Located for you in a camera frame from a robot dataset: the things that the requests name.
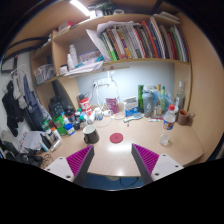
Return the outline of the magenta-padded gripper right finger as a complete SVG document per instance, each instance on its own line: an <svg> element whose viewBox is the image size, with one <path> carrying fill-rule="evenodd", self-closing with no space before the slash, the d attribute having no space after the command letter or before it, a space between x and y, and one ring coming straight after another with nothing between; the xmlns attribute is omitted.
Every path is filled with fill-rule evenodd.
<svg viewBox="0 0 224 224"><path fill-rule="evenodd" d="M157 154L137 144L132 144L131 153L145 185L183 169L168 154Z"/></svg>

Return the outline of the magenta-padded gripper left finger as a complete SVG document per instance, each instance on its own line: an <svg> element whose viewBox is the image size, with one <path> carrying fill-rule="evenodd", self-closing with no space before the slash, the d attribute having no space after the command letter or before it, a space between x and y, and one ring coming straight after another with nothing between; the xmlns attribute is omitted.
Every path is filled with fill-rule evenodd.
<svg viewBox="0 0 224 224"><path fill-rule="evenodd" d="M94 146L90 145L67 158L58 157L45 171L82 186L93 157Z"/></svg>

